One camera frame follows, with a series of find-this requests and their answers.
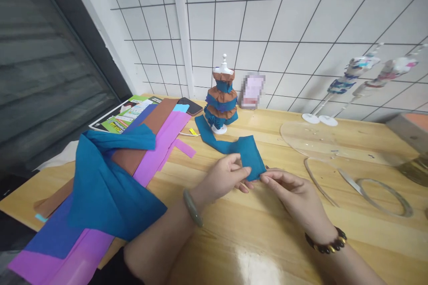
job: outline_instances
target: book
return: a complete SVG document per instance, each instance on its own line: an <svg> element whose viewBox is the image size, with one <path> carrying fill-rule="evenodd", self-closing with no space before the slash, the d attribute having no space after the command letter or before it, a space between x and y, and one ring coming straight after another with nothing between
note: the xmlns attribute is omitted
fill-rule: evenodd
<svg viewBox="0 0 428 285"><path fill-rule="evenodd" d="M152 96L132 96L128 100L110 110L100 119L89 125L89 128L97 131L121 134L134 121L135 118L147 107L155 103L159 104L162 99Z"/></svg>

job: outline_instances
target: left hand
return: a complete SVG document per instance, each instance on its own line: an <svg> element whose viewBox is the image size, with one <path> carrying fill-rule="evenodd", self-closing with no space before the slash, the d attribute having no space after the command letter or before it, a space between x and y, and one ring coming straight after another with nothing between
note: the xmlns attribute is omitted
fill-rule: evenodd
<svg viewBox="0 0 428 285"><path fill-rule="evenodd" d="M252 183L246 180L251 173L251 167L242 168L236 164L235 162L240 159L240 154L230 154L219 159L204 180L191 190L192 197L203 199L206 204L209 204L226 195L234 187L243 193L248 193L245 186L249 189L254 188Z"/></svg>

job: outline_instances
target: brown fabric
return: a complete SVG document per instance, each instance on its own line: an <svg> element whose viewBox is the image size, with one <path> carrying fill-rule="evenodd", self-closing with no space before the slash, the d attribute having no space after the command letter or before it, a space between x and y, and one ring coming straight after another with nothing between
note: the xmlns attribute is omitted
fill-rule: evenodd
<svg viewBox="0 0 428 285"><path fill-rule="evenodd" d="M230 102L234 100L238 94L234 89L230 93L224 93L217 89L217 87L213 87L211 89L208 89L208 93L213 96L215 100L221 103Z"/></svg>
<svg viewBox="0 0 428 285"><path fill-rule="evenodd" d="M214 116L218 117L218 118L225 118L225 119L230 119L232 118L232 116L235 114L236 112L236 107L230 111L226 111L224 113L218 111L217 109L214 108L214 106L208 106L207 107L208 111L210 113L212 113Z"/></svg>
<svg viewBox="0 0 428 285"><path fill-rule="evenodd" d="M74 178L70 179L49 198L35 202L33 208L36 213L40 214L43 218L49 218L59 205L71 194L73 191L73 182Z"/></svg>
<svg viewBox="0 0 428 285"><path fill-rule="evenodd" d="M228 85L231 85L232 81L235 79L235 71L233 70L233 74L231 74L231 75L228 73L215 73L215 72L213 72L213 77L215 80L225 81L225 82L227 82Z"/></svg>
<svg viewBox="0 0 428 285"><path fill-rule="evenodd" d="M177 102L178 99L162 100L159 106L157 106L141 124L146 124L154 134L157 134ZM126 170L128 174L133 176L145 154L145 150L124 148L116 151L111 159Z"/></svg>

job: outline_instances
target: black phone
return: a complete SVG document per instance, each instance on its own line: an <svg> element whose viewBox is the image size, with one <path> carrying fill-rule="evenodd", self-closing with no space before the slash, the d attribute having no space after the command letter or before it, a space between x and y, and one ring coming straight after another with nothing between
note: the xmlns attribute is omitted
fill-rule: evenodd
<svg viewBox="0 0 428 285"><path fill-rule="evenodd" d="M203 109L197 103L191 101L190 99L187 99L186 97L180 98L180 100L178 100L177 104L178 105L189 105L189 109L187 110L187 113L191 116L196 116Z"/></svg>

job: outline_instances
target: grid wall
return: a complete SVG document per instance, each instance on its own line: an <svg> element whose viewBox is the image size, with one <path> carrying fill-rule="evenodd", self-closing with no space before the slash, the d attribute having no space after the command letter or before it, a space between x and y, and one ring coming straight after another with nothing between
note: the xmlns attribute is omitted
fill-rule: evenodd
<svg viewBox="0 0 428 285"><path fill-rule="evenodd" d="M187 0L186 6L199 99L205 99L212 68L226 53L236 89L250 71L266 76L260 108L312 112L350 58L384 42L378 56L385 62L428 42L428 0ZM186 95L174 0L115 0L111 12L126 22L124 42L135 47L142 81L154 93ZM417 59L410 73L357 100L338 118L384 122L404 110L428 112L428 49ZM322 113L338 111L382 67L364 74Z"/></svg>

